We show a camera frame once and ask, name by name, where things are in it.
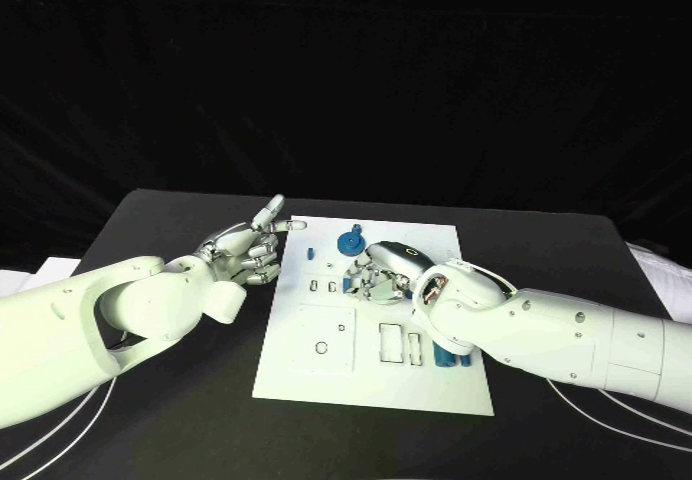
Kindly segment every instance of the black curtain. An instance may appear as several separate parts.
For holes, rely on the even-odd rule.
[[[0,15],[0,267],[81,256],[139,187],[598,213],[692,263],[685,18],[403,2]]]

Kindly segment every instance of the small blue part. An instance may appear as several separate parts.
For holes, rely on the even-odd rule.
[[[458,365],[458,359],[455,354],[451,353],[438,343],[433,342],[436,351],[436,365],[439,367],[455,367]]]
[[[337,248],[348,257],[361,255],[365,250],[365,238],[361,235],[363,231],[364,229],[357,223],[351,232],[344,233],[337,240]]]

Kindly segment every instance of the white paper sheet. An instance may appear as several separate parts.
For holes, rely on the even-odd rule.
[[[399,241],[440,263],[453,256],[462,257],[456,228],[293,218],[305,220],[309,227],[289,234],[253,396],[494,415],[481,352],[472,355],[471,367],[462,367],[459,360],[456,367],[438,367],[433,340],[410,321],[412,301],[381,306],[342,294],[342,277],[355,258],[339,253],[337,239],[355,223],[363,226],[368,245],[383,240]],[[308,258],[311,247],[314,260]],[[311,290],[314,280],[316,291]],[[337,284],[337,292],[329,291],[331,282]],[[401,363],[383,361],[381,324],[401,325]],[[413,360],[410,334],[420,335],[423,365],[416,365],[416,342]],[[400,346],[399,342],[389,345],[391,356]]]

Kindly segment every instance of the black table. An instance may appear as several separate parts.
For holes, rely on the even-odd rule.
[[[138,190],[125,199],[77,273],[139,255],[171,260],[191,253],[213,231],[252,219],[267,201]],[[456,225],[465,259],[497,271],[518,288],[551,290],[668,318],[605,217],[289,199],[283,217],[292,214]],[[495,417],[254,399],[275,286],[254,287],[250,293],[233,325],[205,318],[185,340],[119,379],[99,423],[41,478],[692,475],[692,454],[595,425],[544,379],[501,365],[488,355]],[[116,333],[106,336],[107,344],[116,343]],[[615,407],[599,392],[562,388],[615,426],[692,445],[687,437],[681,439]],[[63,450],[105,392],[102,388],[74,425],[18,462],[9,474],[19,477],[31,472]],[[647,402],[631,403],[652,411]],[[48,431],[70,410],[67,406],[2,432],[5,457]],[[665,407],[655,410],[680,424],[690,420]]]

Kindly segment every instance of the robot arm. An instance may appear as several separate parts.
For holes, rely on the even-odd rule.
[[[407,277],[399,283],[413,286],[414,321],[452,353],[468,355],[478,346],[536,375],[692,413],[692,326],[557,293],[517,290],[481,267],[455,259],[436,265],[394,242],[371,245],[364,256],[348,275],[361,273],[361,265],[384,265],[390,272],[397,262]],[[368,285],[367,292],[364,282],[354,283],[348,293],[378,302],[377,287]]]
[[[166,265],[139,257],[0,299],[0,428],[48,412],[171,348],[203,314],[234,322],[243,284],[280,273],[276,232],[306,223],[273,219],[278,195],[254,220],[207,238]],[[97,310],[113,327],[142,337],[107,349]]]

